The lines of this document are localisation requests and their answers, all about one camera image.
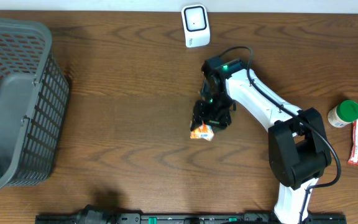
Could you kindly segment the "orange small box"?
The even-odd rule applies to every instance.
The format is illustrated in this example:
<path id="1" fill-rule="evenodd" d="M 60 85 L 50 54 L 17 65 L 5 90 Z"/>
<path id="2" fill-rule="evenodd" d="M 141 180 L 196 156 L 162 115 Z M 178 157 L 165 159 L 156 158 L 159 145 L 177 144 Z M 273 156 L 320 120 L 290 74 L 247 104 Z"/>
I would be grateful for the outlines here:
<path id="1" fill-rule="evenodd" d="M 203 123 L 201 126 L 191 131 L 190 138 L 212 141 L 212 139 L 214 138 L 214 132 L 210 125 Z"/>

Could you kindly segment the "green lid jar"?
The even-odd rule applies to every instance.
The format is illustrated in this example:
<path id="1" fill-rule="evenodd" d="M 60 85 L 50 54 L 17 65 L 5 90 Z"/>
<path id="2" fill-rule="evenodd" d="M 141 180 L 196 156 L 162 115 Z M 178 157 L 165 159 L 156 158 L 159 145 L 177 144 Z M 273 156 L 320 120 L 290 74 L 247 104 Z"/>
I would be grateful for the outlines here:
<path id="1" fill-rule="evenodd" d="M 328 112 L 328 121 L 335 128 L 343 128 L 358 119 L 358 103 L 345 100 Z"/>

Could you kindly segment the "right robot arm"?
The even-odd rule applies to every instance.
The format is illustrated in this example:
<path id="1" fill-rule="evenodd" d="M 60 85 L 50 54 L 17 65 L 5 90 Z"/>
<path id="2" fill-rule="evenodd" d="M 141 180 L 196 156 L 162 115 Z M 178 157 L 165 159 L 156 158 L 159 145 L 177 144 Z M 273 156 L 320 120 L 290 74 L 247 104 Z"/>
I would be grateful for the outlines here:
<path id="1" fill-rule="evenodd" d="M 209 58 L 201 72 L 201 99 L 193 108 L 190 137 L 212 140 L 214 129 L 226 129 L 231 112 L 242 105 L 268 133 L 269 164 L 280 183 L 275 216 L 281 223 L 305 221 L 313 186 L 332 161 L 320 113 L 279 97 L 242 60 Z"/>

